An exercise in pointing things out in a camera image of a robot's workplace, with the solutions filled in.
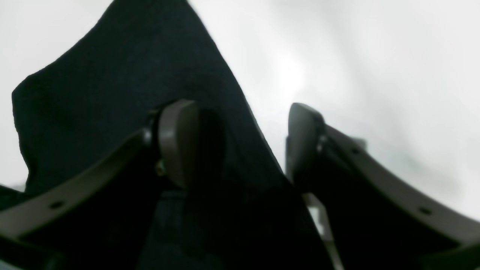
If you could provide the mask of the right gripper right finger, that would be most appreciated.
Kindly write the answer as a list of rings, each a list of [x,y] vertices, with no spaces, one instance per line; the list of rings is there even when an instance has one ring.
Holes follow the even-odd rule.
[[[287,176],[326,214],[345,270],[478,270],[479,222],[416,190],[302,103],[289,110]]]

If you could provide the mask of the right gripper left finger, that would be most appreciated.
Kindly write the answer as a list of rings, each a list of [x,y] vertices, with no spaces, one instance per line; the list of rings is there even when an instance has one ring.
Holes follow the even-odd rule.
[[[180,99],[93,167],[1,212],[2,270],[134,270],[157,201],[194,178],[199,109]]]

